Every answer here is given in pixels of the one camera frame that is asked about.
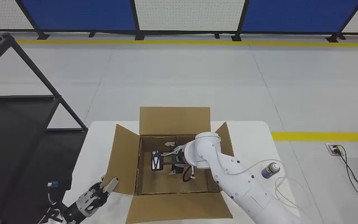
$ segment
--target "white floor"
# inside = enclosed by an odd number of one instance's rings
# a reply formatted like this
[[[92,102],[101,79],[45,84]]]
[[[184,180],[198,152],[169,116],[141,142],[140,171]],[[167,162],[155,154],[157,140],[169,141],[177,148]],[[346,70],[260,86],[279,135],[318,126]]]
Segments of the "white floor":
[[[358,48],[22,47],[87,125],[138,120],[140,106],[210,106],[212,120],[263,120],[272,131],[358,132]],[[49,94],[13,50],[1,56],[0,69],[0,95]],[[60,110],[51,127],[76,123]],[[358,173],[358,143],[339,143]],[[276,145],[289,176],[309,194],[291,182],[305,223],[357,223],[358,194],[324,142]]]

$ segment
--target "yellow floor line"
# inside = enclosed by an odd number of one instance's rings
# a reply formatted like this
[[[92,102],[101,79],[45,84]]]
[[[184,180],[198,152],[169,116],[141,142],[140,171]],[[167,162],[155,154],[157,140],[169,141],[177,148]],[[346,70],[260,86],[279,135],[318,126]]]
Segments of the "yellow floor line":
[[[251,45],[358,47],[358,43],[274,42],[274,41],[201,41],[201,40],[16,40],[20,44],[118,44],[118,45]]]
[[[272,132],[274,141],[358,142],[358,132]]]

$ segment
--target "power strip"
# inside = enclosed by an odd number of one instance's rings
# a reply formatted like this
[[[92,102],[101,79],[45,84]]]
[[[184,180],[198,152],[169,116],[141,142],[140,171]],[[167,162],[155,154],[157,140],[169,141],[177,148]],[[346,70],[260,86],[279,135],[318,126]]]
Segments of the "power strip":
[[[345,156],[344,152],[336,144],[326,143],[326,147],[331,156],[339,156],[338,153],[335,153],[335,150],[341,151],[342,156]]]

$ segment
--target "cardboard box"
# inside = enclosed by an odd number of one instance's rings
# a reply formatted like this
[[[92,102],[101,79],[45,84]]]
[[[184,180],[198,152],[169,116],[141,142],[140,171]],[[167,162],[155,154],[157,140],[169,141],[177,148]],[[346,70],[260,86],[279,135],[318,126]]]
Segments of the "cardboard box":
[[[119,178],[114,192],[131,194],[126,223],[187,218],[232,218],[210,170],[197,170],[198,177],[183,182],[181,175],[168,176],[150,170],[150,153],[168,151],[166,142],[185,144],[195,135],[211,131],[210,108],[140,108],[139,134],[117,125],[106,176],[107,184]],[[233,156],[226,123],[217,131],[222,153]]]

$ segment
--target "box flap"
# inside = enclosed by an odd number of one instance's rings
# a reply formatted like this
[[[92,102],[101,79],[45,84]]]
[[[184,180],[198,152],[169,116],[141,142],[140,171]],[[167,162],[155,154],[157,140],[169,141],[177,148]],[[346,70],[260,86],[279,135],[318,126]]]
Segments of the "box flap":
[[[232,218],[221,193],[158,194],[133,196],[126,223]]]
[[[119,183],[114,192],[134,194],[138,148],[139,136],[117,125],[104,186],[117,177]]]
[[[235,156],[234,151],[233,151],[233,145],[231,144],[228,124],[226,122],[224,124],[222,124],[220,126],[220,128],[218,128],[218,130],[216,130],[216,133],[220,136],[220,138],[222,140],[220,143],[221,148],[222,148],[222,154],[225,154],[228,156]]]
[[[210,108],[141,107],[139,133],[199,134],[210,131]]]

